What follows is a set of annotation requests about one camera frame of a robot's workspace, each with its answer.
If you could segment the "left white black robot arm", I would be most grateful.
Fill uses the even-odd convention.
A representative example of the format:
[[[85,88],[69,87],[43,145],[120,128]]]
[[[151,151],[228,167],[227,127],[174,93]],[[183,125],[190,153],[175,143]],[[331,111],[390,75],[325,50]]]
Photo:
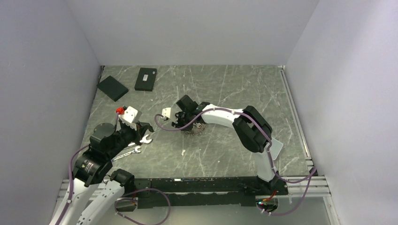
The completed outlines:
[[[90,225],[119,197],[134,193],[134,175],[118,169],[99,196],[90,201],[92,194],[113,167],[113,159],[129,146],[135,153],[142,144],[151,142],[146,131],[153,132],[149,123],[135,122],[132,126],[119,122],[120,129],[111,123],[95,127],[88,145],[80,149],[81,156],[73,155],[69,162],[69,187],[50,222],[52,225]]]

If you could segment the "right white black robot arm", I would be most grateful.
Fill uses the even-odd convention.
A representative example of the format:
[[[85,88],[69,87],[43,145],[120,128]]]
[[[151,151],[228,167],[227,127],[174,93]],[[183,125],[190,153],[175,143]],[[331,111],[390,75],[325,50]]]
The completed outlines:
[[[184,95],[177,101],[180,111],[164,108],[162,116],[172,121],[172,126],[192,131],[205,124],[216,124],[233,129],[242,145],[252,153],[257,167],[259,190],[269,195],[276,190],[274,180],[277,169],[274,160],[279,156],[283,143],[272,137],[271,125],[258,110],[249,105],[244,109],[229,109],[209,102],[198,104]]]

